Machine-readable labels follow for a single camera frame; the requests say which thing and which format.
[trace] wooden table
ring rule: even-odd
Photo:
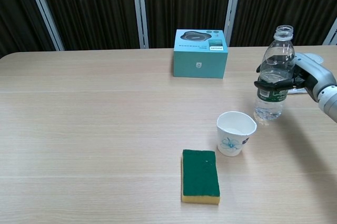
[[[253,115],[266,48],[230,48],[225,78],[172,77],[172,50],[0,60],[1,223],[337,223],[337,125],[308,95],[234,158],[219,114]],[[337,47],[296,47],[324,57]],[[183,149],[216,150],[219,206],[181,203]]]

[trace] bottle label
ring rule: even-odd
[[[288,90],[284,90],[284,91],[264,91],[261,89],[257,90],[258,98],[266,102],[284,101],[287,94],[288,94]]]

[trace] green scouring pad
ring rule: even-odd
[[[220,190],[214,151],[183,150],[182,201],[219,204]]]

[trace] blue flower print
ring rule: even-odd
[[[244,145],[248,141],[248,139],[249,137],[245,141],[242,142],[242,145]]]
[[[221,147],[226,149],[228,152],[233,153],[234,151],[241,149],[242,144],[237,140],[231,140],[227,137],[227,139],[223,139],[221,141]]]

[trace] plastic water bottle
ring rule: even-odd
[[[260,81],[276,83],[293,77],[295,51],[291,39],[293,27],[282,25],[276,28],[274,41],[265,52],[260,68]],[[264,120],[274,120],[282,113],[288,91],[257,90],[255,114]]]

